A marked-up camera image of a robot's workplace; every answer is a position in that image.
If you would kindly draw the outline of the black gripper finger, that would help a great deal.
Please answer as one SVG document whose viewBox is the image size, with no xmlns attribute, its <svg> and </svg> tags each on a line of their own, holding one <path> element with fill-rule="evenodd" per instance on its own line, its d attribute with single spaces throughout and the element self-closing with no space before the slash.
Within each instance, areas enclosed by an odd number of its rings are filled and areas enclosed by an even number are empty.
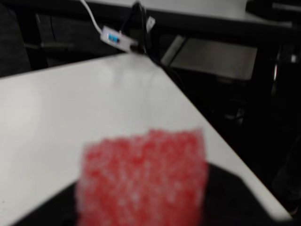
<svg viewBox="0 0 301 226">
<path fill-rule="evenodd" d="M 14 223 L 15 226 L 75 226 L 77 223 L 73 183 Z"/>
<path fill-rule="evenodd" d="M 273 220 L 237 176 L 209 165 L 204 201 L 205 226 L 288 226 Z"/>
</svg>

